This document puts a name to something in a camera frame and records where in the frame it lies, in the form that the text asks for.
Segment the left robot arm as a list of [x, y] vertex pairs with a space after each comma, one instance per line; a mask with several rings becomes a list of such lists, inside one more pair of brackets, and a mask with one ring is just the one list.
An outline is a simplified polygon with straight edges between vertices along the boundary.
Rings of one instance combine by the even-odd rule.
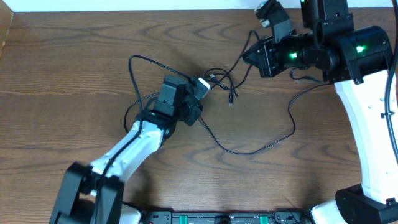
[[210, 91], [202, 78], [166, 76], [158, 97], [150, 99], [131, 130], [90, 164], [74, 162], [66, 171], [51, 223], [139, 223], [141, 212], [123, 202], [125, 183], [173, 135], [177, 122], [191, 126]]

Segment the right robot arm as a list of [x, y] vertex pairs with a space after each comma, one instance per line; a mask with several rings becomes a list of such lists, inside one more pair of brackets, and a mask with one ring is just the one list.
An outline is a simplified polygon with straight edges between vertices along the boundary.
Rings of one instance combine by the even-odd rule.
[[263, 78], [316, 67], [348, 114], [361, 164], [360, 184], [314, 206], [313, 223], [390, 223], [397, 220], [397, 48], [379, 26], [356, 29], [345, 0], [303, 0], [307, 34], [297, 34], [278, 1], [254, 13], [270, 37], [243, 53]]

